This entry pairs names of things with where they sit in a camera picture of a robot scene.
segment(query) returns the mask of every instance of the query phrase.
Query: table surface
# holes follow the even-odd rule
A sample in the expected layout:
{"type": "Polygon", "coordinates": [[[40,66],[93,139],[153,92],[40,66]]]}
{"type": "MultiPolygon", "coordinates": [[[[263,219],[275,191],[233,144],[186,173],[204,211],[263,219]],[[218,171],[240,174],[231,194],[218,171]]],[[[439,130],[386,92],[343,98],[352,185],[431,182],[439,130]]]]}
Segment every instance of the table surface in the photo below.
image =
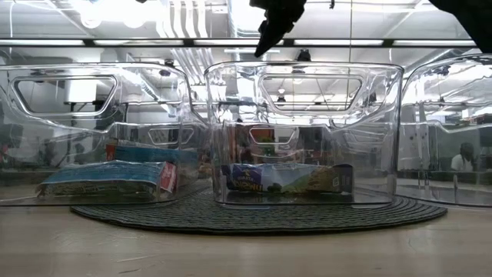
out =
{"type": "Polygon", "coordinates": [[[227,237],[119,228],[66,207],[0,208],[1,276],[490,276],[492,210],[397,229],[227,237]]]}

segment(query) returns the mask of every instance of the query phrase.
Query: person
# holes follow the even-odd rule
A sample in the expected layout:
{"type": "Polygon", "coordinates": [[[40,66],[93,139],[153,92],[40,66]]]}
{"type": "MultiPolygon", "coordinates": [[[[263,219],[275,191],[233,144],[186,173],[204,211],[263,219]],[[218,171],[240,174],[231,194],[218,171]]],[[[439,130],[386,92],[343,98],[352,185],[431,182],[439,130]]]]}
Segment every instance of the person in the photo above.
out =
{"type": "Polygon", "coordinates": [[[460,147],[460,154],[451,160],[451,169],[459,172],[472,172],[474,170],[474,146],[464,142],[460,147]]]}

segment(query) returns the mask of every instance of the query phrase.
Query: snack bag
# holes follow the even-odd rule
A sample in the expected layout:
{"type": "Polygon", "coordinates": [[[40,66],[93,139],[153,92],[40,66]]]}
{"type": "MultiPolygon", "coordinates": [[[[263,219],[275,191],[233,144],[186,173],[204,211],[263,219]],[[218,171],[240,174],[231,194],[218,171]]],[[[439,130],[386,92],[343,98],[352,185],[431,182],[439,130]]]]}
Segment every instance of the snack bag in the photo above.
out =
{"type": "Polygon", "coordinates": [[[195,151],[160,149],[153,145],[112,138],[106,145],[106,160],[126,162],[168,162],[178,165],[180,185],[198,179],[198,153],[195,151]]]}
{"type": "Polygon", "coordinates": [[[152,197],[158,187],[173,192],[176,167],[166,162],[111,161],[71,165],[49,176],[36,189],[41,196],[133,195],[152,197]]]}
{"type": "Polygon", "coordinates": [[[221,170],[228,189],[243,192],[351,193],[354,182],[351,165],[233,164],[221,170]]]}

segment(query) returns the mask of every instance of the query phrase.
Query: plastic storage container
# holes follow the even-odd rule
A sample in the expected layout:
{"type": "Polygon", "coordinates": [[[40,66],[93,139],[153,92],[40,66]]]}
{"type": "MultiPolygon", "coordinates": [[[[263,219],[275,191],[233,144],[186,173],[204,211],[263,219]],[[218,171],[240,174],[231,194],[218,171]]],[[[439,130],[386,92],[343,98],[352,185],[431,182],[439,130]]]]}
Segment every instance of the plastic storage container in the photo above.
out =
{"type": "Polygon", "coordinates": [[[206,122],[152,64],[0,68],[0,205],[169,201],[193,192],[206,122]]]}
{"type": "Polygon", "coordinates": [[[317,62],[210,67],[205,77],[215,200],[391,202],[402,71],[317,62]]]}
{"type": "Polygon", "coordinates": [[[492,205],[492,55],[418,68],[401,107],[397,193],[492,205]]]}

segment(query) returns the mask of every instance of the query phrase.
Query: woven mat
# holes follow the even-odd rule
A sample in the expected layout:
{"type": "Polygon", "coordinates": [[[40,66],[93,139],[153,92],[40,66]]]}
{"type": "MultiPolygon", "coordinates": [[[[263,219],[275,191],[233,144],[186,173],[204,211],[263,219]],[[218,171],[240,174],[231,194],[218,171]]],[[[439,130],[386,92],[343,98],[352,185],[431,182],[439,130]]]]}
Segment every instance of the woven mat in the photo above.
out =
{"type": "Polygon", "coordinates": [[[172,203],[132,206],[76,206],[79,215],[137,229],[217,235],[280,235],[382,229],[423,222],[445,208],[396,197],[390,205],[289,205],[269,209],[231,209],[214,202],[205,189],[172,203]]]}

